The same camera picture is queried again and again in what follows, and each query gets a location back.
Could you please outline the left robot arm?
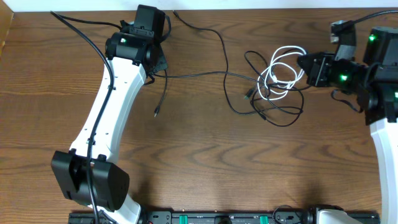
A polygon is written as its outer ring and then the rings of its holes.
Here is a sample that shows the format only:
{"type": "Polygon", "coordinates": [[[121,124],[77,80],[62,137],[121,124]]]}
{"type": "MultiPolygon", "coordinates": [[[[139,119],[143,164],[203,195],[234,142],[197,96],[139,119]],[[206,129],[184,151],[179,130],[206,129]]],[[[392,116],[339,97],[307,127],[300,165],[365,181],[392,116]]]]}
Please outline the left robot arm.
{"type": "Polygon", "coordinates": [[[104,72],[85,124],[68,152],[55,151],[52,171],[65,198],[93,209],[89,223],[99,223],[101,214],[115,223],[138,223],[142,209],[128,194],[128,173],[117,165],[119,145],[139,90],[167,68],[161,44],[169,36],[164,26],[171,24],[170,18],[140,4],[135,20],[121,21],[102,52],[71,25],[71,18],[53,16],[92,46],[104,72]]]}

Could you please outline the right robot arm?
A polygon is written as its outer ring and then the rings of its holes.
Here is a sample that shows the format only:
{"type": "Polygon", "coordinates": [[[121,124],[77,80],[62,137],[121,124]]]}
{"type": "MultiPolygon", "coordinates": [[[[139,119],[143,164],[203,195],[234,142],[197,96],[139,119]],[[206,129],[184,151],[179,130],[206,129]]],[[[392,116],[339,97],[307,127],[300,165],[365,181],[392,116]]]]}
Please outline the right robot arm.
{"type": "Polygon", "coordinates": [[[356,112],[365,114],[377,152],[381,223],[397,223],[397,29],[372,28],[363,63],[354,61],[353,21],[332,23],[331,42],[338,45],[336,52],[306,54],[297,63],[310,86],[356,95],[356,112]]]}

